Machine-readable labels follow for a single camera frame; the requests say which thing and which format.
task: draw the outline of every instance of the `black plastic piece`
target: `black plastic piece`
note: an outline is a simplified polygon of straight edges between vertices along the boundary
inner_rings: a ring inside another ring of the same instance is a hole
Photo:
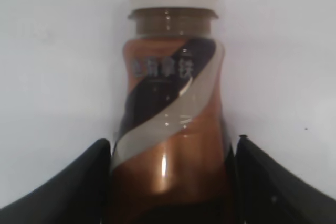
[[[336,201],[241,136],[236,155],[248,224],[335,224]]]
[[[99,224],[110,160],[110,143],[98,140],[49,182],[1,209],[0,223]]]

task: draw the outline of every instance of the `white background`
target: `white background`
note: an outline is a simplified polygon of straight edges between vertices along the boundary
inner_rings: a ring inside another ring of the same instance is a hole
[[[222,0],[233,139],[336,198],[336,0]],[[122,114],[127,0],[0,0],[0,207],[65,168]]]

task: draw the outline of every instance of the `brown liquid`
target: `brown liquid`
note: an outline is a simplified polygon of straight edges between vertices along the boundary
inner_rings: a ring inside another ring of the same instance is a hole
[[[133,74],[134,59],[155,56],[161,61],[186,42],[186,38],[128,42],[124,59],[129,92],[142,80]],[[104,223],[235,223],[225,166],[220,75],[218,71],[208,105],[186,129],[113,171]]]

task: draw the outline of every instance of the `bottle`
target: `bottle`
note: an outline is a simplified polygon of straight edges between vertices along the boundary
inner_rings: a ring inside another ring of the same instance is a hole
[[[105,224],[236,223],[217,0],[131,0],[128,98]]]

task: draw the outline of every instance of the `bottle label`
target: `bottle label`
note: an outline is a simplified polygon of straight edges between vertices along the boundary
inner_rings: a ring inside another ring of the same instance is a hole
[[[211,39],[191,39],[164,58],[135,57],[131,74],[139,82],[126,101],[113,168],[187,129],[207,107],[222,59]]]

